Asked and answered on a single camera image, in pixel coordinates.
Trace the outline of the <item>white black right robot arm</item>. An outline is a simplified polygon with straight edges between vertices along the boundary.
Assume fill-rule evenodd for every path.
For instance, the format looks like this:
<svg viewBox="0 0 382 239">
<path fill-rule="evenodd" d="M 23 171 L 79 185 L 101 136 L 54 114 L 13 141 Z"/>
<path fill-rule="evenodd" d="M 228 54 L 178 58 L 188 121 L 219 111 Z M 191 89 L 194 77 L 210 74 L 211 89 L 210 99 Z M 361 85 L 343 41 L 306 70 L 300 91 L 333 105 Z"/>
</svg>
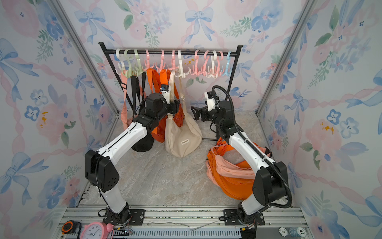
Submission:
<svg viewBox="0 0 382 239">
<path fill-rule="evenodd" d="M 195 120 L 211 121 L 220 138 L 237 150 L 254 172 L 254 183 L 249 197 L 239 203 L 237 218 L 243 224 L 256 221 L 270 207 L 289 208 L 292 194 L 287 181 L 287 167 L 261 152 L 238 126 L 233 104 L 229 101 L 208 100 L 203 108 L 191 107 Z"/>
</svg>

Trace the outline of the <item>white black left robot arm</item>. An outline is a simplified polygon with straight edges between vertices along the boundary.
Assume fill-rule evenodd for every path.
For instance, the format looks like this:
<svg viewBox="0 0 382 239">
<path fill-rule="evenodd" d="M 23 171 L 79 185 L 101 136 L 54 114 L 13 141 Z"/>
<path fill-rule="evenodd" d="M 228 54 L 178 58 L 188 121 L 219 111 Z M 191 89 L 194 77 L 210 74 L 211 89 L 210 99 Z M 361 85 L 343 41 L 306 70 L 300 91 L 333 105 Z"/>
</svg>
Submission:
<svg viewBox="0 0 382 239">
<path fill-rule="evenodd" d="M 85 178 L 98 188 L 107 204 L 105 216 L 112 223 L 125 225 L 130 220 L 129 205 L 117 186 L 118 161 L 150 135 L 167 114 L 176 114 L 180 106 L 180 100 L 167 100 L 160 93 L 150 94 L 145 102 L 146 106 L 124 132 L 98 151 L 89 150 L 85 154 Z"/>
</svg>

